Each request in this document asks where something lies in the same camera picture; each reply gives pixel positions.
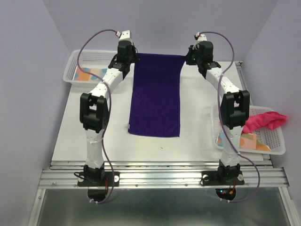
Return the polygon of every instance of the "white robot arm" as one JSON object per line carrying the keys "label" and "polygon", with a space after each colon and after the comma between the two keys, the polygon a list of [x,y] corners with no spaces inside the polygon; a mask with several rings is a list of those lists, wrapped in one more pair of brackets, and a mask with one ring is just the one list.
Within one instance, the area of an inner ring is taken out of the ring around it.
{"label": "white robot arm", "polygon": [[[197,42],[189,47],[186,55],[186,64],[197,65],[203,77],[218,90],[222,69],[218,62],[213,61],[213,44],[199,32],[195,35],[195,39]],[[239,148],[242,128],[249,118],[250,94],[246,90],[240,90],[223,76],[220,97],[222,98],[222,104],[219,106],[222,113],[221,123],[225,126],[232,144]],[[205,171],[202,174],[206,175],[206,179],[202,181],[204,186],[231,185],[233,180],[237,185],[244,184],[238,155],[227,139],[224,141],[218,170]]]}
{"label": "white robot arm", "polygon": [[120,34],[118,51],[112,59],[103,81],[80,97],[80,122],[87,136],[87,159],[78,186],[100,186],[104,179],[102,139],[109,122],[109,95],[121,83],[138,61],[130,31]]}

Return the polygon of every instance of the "wall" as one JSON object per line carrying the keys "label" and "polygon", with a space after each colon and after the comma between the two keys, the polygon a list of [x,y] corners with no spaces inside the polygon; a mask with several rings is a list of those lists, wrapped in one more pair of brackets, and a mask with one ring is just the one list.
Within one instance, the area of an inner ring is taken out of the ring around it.
{"label": "wall", "polygon": [[284,166],[289,192],[301,213],[301,1],[279,0],[249,51],[243,70],[255,105],[288,116],[283,127],[286,153],[274,157]]}
{"label": "wall", "polygon": [[[219,31],[243,60],[277,0],[43,0],[69,51],[95,32],[131,30],[139,52],[186,55],[198,31]],[[226,42],[209,35],[216,60],[230,60]],[[115,50],[116,39],[102,34],[88,47]]]}
{"label": "wall", "polygon": [[0,29],[0,224],[22,226],[63,116],[69,51],[41,0],[1,0]]}

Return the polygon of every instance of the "purple cloth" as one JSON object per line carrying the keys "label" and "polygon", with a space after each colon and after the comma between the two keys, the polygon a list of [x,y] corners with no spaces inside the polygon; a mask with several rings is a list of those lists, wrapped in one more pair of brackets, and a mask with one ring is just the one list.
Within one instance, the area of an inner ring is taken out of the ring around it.
{"label": "purple cloth", "polygon": [[149,137],[180,135],[180,73],[184,56],[138,54],[128,132]]}

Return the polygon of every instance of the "purple cable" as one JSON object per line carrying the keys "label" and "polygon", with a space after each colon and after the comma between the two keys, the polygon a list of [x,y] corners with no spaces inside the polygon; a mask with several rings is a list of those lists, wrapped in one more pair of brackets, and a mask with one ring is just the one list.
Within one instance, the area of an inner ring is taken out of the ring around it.
{"label": "purple cable", "polygon": [[[232,43],[230,42],[230,40],[229,40],[226,36],[224,36],[223,34],[221,34],[221,33],[219,33],[219,32],[201,32],[200,34],[206,34],[206,33],[218,34],[218,35],[222,36],[222,37],[230,44],[231,50],[232,50],[232,60],[231,60],[231,63],[230,63],[230,65],[222,72],[222,75],[220,76],[220,79],[219,79],[219,81],[218,81],[218,87],[217,87],[218,116],[219,116],[220,122],[222,122],[222,114],[221,114],[221,108],[220,108],[220,106],[221,106],[221,101],[220,101],[221,83],[222,83],[222,77],[223,77],[223,75],[226,73],[226,71],[229,70],[229,68],[231,68],[232,64],[234,63],[234,56],[235,56],[235,55],[234,55],[234,48],[233,48],[233,45],[232,45]],[[225,137],[226,137],[226,139],[229,141],[229,143],[230,143],[230,145],[232,146],[233,150],[238,154],[239,157],[248,160],[248,161],[255,167],[255,169],[256,169],[256,171],[257,171],[257,174],[258,174],[258,183],[257,183],[257,187],[256,187],[255,191],[254,191],[250,196],[248,196],[248,197],[246,197],[246,198],[243,198],[243,199],[240,199],[240,200],[230,201],[230,202],[243,202],[243,201],[246,201],[246,200],[252,198],[252,197],[258,192],[259,186],[260,186],[260,172],[259,172],[258,167],[256,166],[256,164],[255,164],[251,159],[249,159],[249,158],[247,158],[247,157],[245,157],[245,156],[243,156],[243,155],[241,155],[241,154],[239,153],[239,151],[236,149],[236,147],[234,146],[234,144],[231,142],[230,137],[229,137],[228,134],[226,133],[226,129],[225,129],[225,126],[223,125],[223,123],[221,123],[221,126],[222,126],[222,130],[223,130],[223,132],[224,132],[224,134],[225,134]]]}
{"label": "purple cable", "polygon": [[[80,65],[79,65],[79,56],[80,56],[81,52],[83,51],[83,49],[85,48],[85,46],[86,46],[86,45],[87,45],[87,44],[88,44],[88,43],[89,43],[96,35],[98,35],[98,34],[100,34],[100,33],[103,33],[103,32],[108,32],[108,31],[114,32],[115,34],[117,34],[117,31],[116,31],[116,30],[113,30],[113,29],[105,29],[105,30],[101,30],[101,31],[95,33],[91,38],[89,38],[89,39],[86,41],[86,43],[85,43],[85,44],[83,45],[83,47],[80,49],[79,55],[77,56],[77,67],[78,67],[79,70],[81,70],[83,73],[90,74],[90,75],[92,75],[92,76],[98,78],[100,81],[102,81],[102,82],[105,84],[106,88],[108,89],[108,94],[109,94],[109,102],[110,102],[110,103],[109,103],[109,119],[110,119],[111,108],[112,108],[112,93],[111,93],[111,90],[110,90],[110,86],[109,86],[105,81],[103,81],[103,79],[102,79],[101,77],[97,76],[96,74],[93,74],[93,73],[91,73],[91,72],[85,72],[85,71],[80,67]],[[110,161],[110,159],[109,159],[109,157],[108,157],[108,155],[107,155],[107,152],[105,151],[105,148],[104,148],[104,142],[103,142],[103,138],[104,138],[104,134],[105,134],[106,130],[107,130],[107,128],[104,129],[103,135],[102,135],[102,147],[103,147],[103,153],[104,153],[106,159],[108,160],[108,163],[109,163],[109,165],[110,165],[110,167],[111,167],[111,170],[112,170],[112,178],[113,178],[113,182],[112,182],[112,188],[111,188],[109,194],[105,197],[104,200],[102,200],[102,201],[100,201],[100,202],[98,202],[97,200],[96,200],[96,201],[95,201],[95,200],[92,200],[94,203],[97,202],[97,204],[104,204],[104,203],[106,203],[106,202],[108,201],[109,197],[111,196],[111,194],[112,194],[112,192],[113,192],[113,189],[114,189],[114,178],[115,178],[114,168],[113,168],[113,165],[112,165],[112,163],[111,163],[111,161]]]}

